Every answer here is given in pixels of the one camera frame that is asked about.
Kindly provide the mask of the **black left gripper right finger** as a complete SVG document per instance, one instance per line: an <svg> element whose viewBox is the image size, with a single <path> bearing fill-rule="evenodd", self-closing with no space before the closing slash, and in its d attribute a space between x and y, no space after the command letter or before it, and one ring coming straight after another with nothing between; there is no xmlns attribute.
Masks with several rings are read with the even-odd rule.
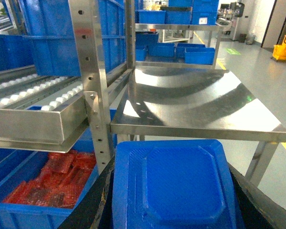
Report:
<svg viewBox="0 0 286 229"><path fill-rule="evenodd" d="M235 189L238 229L286 229L286 210L229 165Z"/></svg>

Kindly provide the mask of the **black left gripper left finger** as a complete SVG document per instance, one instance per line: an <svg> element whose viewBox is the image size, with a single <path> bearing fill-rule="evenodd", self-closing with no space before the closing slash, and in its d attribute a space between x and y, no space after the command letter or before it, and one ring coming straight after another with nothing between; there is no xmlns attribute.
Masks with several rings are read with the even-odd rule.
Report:
<svg viewBox="0 0 286 229"><path fill-rule="evenodd" d="M111 159L93 186L59 226L60 229L111 229L115 159Z"/></svg>

